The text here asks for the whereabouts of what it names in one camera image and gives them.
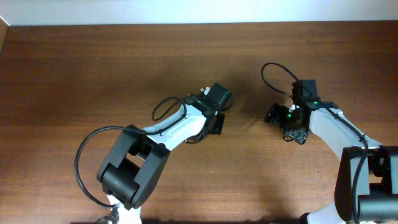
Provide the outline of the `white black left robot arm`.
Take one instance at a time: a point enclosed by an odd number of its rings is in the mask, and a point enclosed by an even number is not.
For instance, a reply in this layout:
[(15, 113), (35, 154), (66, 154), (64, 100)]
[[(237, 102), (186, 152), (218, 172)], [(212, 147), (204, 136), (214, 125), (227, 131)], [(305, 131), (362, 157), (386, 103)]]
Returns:
[(97, 172), (111, 206), (102, 223), (141, 223), (141, 207), (157, 185), (169, 155), (181, 143), (197, 144), (221, 134), (229, 91), (189, 95), (180, 109), (153, 126), (121, 127), (121, 134)]

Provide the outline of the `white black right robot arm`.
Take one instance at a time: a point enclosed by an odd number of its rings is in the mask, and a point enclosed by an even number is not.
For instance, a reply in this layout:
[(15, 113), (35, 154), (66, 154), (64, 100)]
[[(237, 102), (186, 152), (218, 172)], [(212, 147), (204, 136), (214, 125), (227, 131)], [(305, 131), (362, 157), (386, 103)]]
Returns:
[(315, 80), (292, 84), (293, 105), (273, 104), (264, 118), (285, 141), (318, 136), (340, 160), (334, 200), (300, 217), (301, 223), (385, 223), (397, 220), (397, 146), (371, 139), (331, 101), (321, 101)]

